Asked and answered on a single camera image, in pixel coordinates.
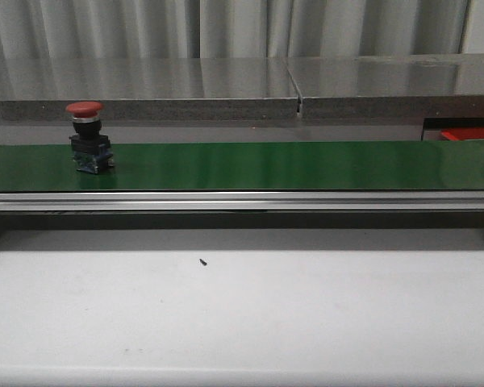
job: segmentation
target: white curtain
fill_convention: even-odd
[[[467,0],[0,0],[0,58],[459,52]]]

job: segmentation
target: emergency stop button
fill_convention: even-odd
[[[96,101],[81,101],[70,103],[66,106],[66,111],[72,113],[74,122],[81,121],[80,119],[94,119],[98,117],[98,111],[103,109],[104,105]]]

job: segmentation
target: aluminum frame rail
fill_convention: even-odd
[[[51,211],[484,211],[484,190],[0,193],[0,213]]]

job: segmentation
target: conveyor belt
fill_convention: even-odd
[[[117,144],[75,171],[65,145],[0,146],[0,213],[484,211],[484,141]]]

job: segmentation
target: red mushroom button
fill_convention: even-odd
[[[73,114],[76,119],[88,119],[95,117],[98,111],[101,110],[104,105],[96,101],[82,101],[70,103],[66,107],[66,111]]]

